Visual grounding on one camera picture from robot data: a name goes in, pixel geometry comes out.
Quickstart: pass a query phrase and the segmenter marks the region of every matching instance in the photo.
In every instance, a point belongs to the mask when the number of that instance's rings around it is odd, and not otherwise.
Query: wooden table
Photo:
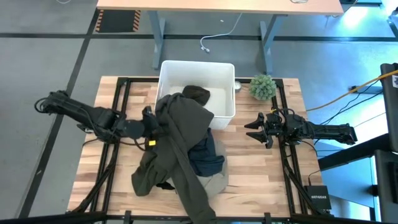
[[[117,79],[118,77],[102,77],[95,106],[112,106]],[[288,107],[295,110],[296,114],[307,118],[299,80],[285,78],[283,81]],[[156,92],[157,83],[133,83],[127,102],[127,117],[141,119],[143,107],[154,107]],[[278,104],[281,104],[279,95],[277,99]],[[274,139],[272,149],[266,149],[263,144],[246,136],[245,133],[252,130],[243,127],[254,121],[258,112],[270,111],[271,106],[271,101],[257,101],[251,97],[248,85],[244,84],[243,89],[236,94],[236,116],[225,130],[213,131],[215,139],[222,141],[226,146],[229,171],[227,188],[210,199],[210,205],[218,217],[264,217],[264,212],[271,213],[272,217],[290,217],[278,140]],[[88,134],[86,141],[94,138],[92,134]],[[77,207],[94,186],[102,148],[103,143],[98,141],[83,148],[68,205],[69,210]],[[308,175],[319,170],[317,156],[306,144],[297,146],[297,155],[305,185],[308,184]],[[124,215],[125,210],[131,210],[134,215],[186,216],[174,191],[154,187],[148,196],[135,195],[131,174],[137,169],[141,157],[142,151],[137,147],[120,146],[108,214]],[[311,181],[314,185],[321,185],[320,173],[313,174]],[[293,184],[292,190],[296,212],[300,212],[298,193]],[[99,195],[98,208],[101,208],[103,197],[104,190]]]
[[[260,22],[265,72],[269,74],[272,73],[270,47],[278,28],[288,14],[340,15],[343,13],[340,0],[308,0],[306,3],[293,3],[291,0],[98,0],[97,8],[148,11],[155,39],[152,64],[155,69],[160,64],[165,27],[165,20],[158,18],[159,10],[273,14],[268,27],[264,21]]]

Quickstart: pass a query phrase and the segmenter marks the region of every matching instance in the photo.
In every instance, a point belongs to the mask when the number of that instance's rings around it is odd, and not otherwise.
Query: clothing pile
[[[228,184],[225,147],[213,139],[209,125],[214,114],[203,107],[209,98],[210,92],[199,86],[161,98],[155,108],[157,144],[131,176],[137,196],[148,195],[153,186],[175,188],[195,224],[215,219],[208,198]]]

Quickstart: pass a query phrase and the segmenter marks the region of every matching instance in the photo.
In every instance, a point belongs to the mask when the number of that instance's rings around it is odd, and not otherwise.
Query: beige cloth
[[[215,140],[214,144],[215,144],[216,155],[224,156],[225,158],[223,164],[223,170],[218,174],[212,175],[210,177],[197,176],[199,182],[205,188],[207,197],[209,198],[214,197],[216,194],[222,192],[228,185],[228,163],[226,159],[225,145],[218,140]],[[167,180],[167,182],[174,187],[174,183],[171,178]]]

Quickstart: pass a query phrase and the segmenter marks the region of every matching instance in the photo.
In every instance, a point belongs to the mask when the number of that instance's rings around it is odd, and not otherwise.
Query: white plastic bin
[[[204,106],[214,114],[211,129],[225,129],[235,116],[235,67],[230,63],[167,60],[160,69],[156,101],[167,94],[181,93],[196,85],[210,91]]]

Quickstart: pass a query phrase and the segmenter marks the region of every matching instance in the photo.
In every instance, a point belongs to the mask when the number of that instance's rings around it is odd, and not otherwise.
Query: hood
[[[212,112],[181,93],[161,98],[156,103],[155,115],[161,126],[170,128],[168,131],[173,137],[180,135],[183,138],[187,149],[203,139],[214,117]]]

